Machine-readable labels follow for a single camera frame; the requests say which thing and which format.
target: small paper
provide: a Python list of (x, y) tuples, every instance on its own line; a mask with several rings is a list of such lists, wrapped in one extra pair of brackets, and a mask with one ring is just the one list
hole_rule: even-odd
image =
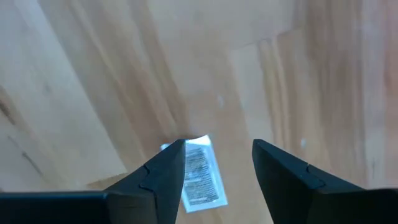
[[(163, 144), (165, 149), (170, 144)], [(227, 205), (223, 181), (208, 135), (185, 141), (182, 202), (187, 213)]]

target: white speck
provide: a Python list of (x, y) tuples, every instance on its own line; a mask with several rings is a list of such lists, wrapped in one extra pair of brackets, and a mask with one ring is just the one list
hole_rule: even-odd
[(221, 109), (224, 108), (224, 98), (221, 95), (217, 96), (217, 101), (218, 101), (218, 107)]
[(301, 145), (301, 148), (302, 148), (302, 149), (305, 149), (305, 146), (307, 146), (307, 140), (301, 139), (300, 145)]

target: wooden plank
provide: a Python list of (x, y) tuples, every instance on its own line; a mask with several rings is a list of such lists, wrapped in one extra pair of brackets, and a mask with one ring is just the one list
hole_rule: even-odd
[(48, 180), (75, 189), (125, 172), (40, 6), (1, 4), (0, 85), (24, 120), (23, 131), (56, 164)]
[(53, 164), (40, 152), (31, 136), (21, 130), (24, 121), (1, 87), (0, 104), (1, 189), (3, 191), (57, 189), (59, 174), (54, 172)]
[(97, 47), (96, 37), (91, 38), (91, 27), (79, 20), (68, 1), (40, 3), (121, 160), (128, 170), (137, 169), (146, 157), (132, 128), (131, 102)]
[(309, 60), (334, 173), (366, 186), (361, 1), (309, 1)]
[(260, 42), (274, 141), (296, 156), (331, 170), (321, 126), (316, 83), (311, 79), (303, 30)]
[(386, 19), (390, 22), (394, 13), (387, 11), (385, 1), (365, 0), (362, 5), (361, 51), (362, 51), (362, 92), (364, 120), (364, 150), (366, 155), (367, 187), (385, 187), (394, 178), (386, 174), (386, 164), (394, 162), (386, 155), (395, 156), (394, 147), (388, 148), (388, 124), (393, 121), (387, 117), (386, 74), (388, 70), (388, 38)]
[(398, 2), (396, 1), (385, 1), (385, 18), (386, 18), (386, 33), (385, 33), (385, 57), (384, 62), (384, 84), (386, 87), (386, 154), (385, 154), (385, 169), (386, 169), (386, 181), (390, 186), (398, 185), (398, 153), (396, 138), (398, 134), (398, 91), (396, 85), (398, 84), (396, 63), (398, 59), (398, 30), (397, 22), (398, 16), (396, 9), (398, 9)]
[(264, 72), (256, 44), (247, 45), (231, 53), (236, 91), (243, 109), (249, 138), (274, 142), (272, 122), (268, 114)]

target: white paper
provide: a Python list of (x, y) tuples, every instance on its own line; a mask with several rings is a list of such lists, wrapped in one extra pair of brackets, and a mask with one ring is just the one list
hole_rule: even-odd
[(185, 141), (182, 201), (187, 213), (227, 205), (223, 181), (208, 135)]

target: light wood grain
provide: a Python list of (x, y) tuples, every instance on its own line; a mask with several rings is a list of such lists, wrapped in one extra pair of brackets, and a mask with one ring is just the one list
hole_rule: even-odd
[(209, 134), (229, 205), (177, 223), (271, 223), (270, 141), (362, 187), (398, 184), (394, 0), (5, 0), (0, 189), (103, 189)]

